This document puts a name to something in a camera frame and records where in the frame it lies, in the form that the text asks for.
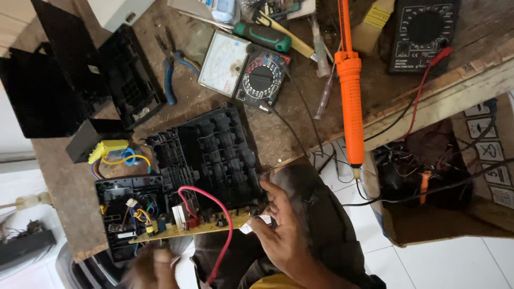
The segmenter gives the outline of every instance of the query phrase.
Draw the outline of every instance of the green screwdriver handle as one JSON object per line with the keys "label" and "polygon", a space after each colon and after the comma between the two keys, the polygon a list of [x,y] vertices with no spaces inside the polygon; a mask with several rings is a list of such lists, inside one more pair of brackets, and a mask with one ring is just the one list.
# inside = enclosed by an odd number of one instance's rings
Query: green screwdriver handle
{"label": "green screwdriver handle", "polygon": [[291,49],[291,37],[271,27],[238,22],[234,25],[234,34],[278,52]]}

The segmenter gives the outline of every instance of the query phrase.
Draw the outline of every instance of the white connector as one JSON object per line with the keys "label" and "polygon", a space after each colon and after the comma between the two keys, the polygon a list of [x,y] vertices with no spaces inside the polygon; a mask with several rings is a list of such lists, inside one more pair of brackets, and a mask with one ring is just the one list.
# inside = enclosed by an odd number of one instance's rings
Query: white connector
{"label": "white connector", "polygon": [[130,198],[127,203],[126,203],[127,206],[133,208],[135,205],[137,205],[137,201],[133,198]]}

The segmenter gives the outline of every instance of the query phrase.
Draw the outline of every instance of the yellow screwdriver handle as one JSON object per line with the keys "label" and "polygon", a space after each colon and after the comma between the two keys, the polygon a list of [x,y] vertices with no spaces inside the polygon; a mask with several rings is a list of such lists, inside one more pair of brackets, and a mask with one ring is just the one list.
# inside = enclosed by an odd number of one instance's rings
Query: yellow screwdriver handle
{"label": "yellow screwdriver handle", "polygon": [[289,32],[289,30],[285,29],[284,26],[280,25],[277,21],[273,20],[271,17],[264,14],[263,11],[256,11],[253,15],[253,21],[255,21],[257,24],[271,27],[286,35],[289,35],[292,39],[291,47],[294,50],[298,51],[301,55],[310,58],[314,54],[314,49],[308,46],[305,42],[301,41],[293,33]]}

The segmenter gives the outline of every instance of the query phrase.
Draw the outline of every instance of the dark pants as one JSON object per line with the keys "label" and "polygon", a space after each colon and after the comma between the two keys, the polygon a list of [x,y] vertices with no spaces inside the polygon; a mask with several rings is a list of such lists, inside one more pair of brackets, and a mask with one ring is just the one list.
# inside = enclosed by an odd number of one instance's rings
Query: dark pants
{"label": "dark pants", "polygon": [[[365,273],[364,255],[350,218],[313,166],[292,165],[280,170],[271,181],[287,192],[315,258],[361,288],[385,288],[378,277]],[[212,271],[227,235],[224,231],[194,237],[196,252],[191,259],[200,280],[205,281]],[[235,230],[212,286],[248,289],[263,277],[279,272],[255,234]]]}

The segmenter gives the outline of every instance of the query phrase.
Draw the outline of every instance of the red probe wire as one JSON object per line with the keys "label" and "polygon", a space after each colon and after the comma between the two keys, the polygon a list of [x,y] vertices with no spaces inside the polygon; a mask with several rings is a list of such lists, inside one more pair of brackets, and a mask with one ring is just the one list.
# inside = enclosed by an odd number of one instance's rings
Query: red probe wire
{"label": "red probe wire", "polygon": [[445,58],[446,56],[450,55],[450,53],[453,52],[453,49],[451,47],[446,47],[443,50],[439,51],[437,56],[428,64],[427,69],[425,70],[425,74],[423,75],[423,78],[421,79],[421,84],[418,87],[418,93],[416,96],[416,99],[414,100],[414,111],[412,112],[412,121],[411,126],[409,127],[409,130],[407,133],[402,137],[402,139],[405,139],[410,133],[412,128],[414,127],[414,121],[416,120],[416,111],[417,111],[417,105],[421,98],[421,90],[423,89],[423,85],[425,84],[425,80],[427,79],[428,72],[432,67],[437,65],[441,59]]}
{"label": "red probe wire", "polygon": [[230,245],[230,241],[232,240],[232,231],[234,230],[234,227],[232,225],[232,218],[230,217],[230,214],[228,213],[227,208],[225,208],[225,206],[218,199],[216,199],[213,195],[209,194],[208,192],[206,192],[204,190],[193,187],[193,186],[182,186],[178,189],[178,195],[184,201],[184,203],[186,205],[186,209],[189,212],[189,214],[191,216],[193,216],[195,219],[198,220],[198,216],[195,213],[193,213],[191,211],[191,209],[189,208],[188,202],[187,202],[186,198],[184,197],[184,195],[182,194],[182,190],[192,190],[192,191],[195,191],[197,193],[200,193],[200,194],[208,197],[209,199],[215,201],[222,208],[225,215],[227,215],[228,226],[229,226],[227,241],[225,242],[225,245],[223,246],[222,251],[219,253],[218,259],[216,260],[216,264],[214,265],[214,268],[212,269],[211,275],[209,275],[209,277],[207,278],[207,281],[205,282],[205,284],[207,286],[209,286],[212,283],[212,281],[214,281],[214,278],[216,278],[216,275],[218,274],[219,266],[222,263],[223,256],[225,255],[225,253],[228,249],[228,246]]}

